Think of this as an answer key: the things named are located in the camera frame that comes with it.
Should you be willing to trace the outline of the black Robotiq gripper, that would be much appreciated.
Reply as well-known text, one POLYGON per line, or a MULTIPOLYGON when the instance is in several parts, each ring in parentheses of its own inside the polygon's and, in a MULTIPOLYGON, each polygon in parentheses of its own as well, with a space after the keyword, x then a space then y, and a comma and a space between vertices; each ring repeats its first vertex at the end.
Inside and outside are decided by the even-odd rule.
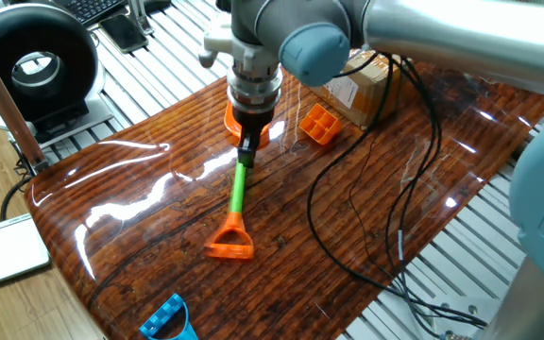
POLYGON ((260 136, 272 119, 272 110, 252 113, 231 107, 231 133, 236 137, 241 137, 243 132, 250 136, 242 138, 237 146, 239 163, 248 163, 249 167, 254 166, 260 136))

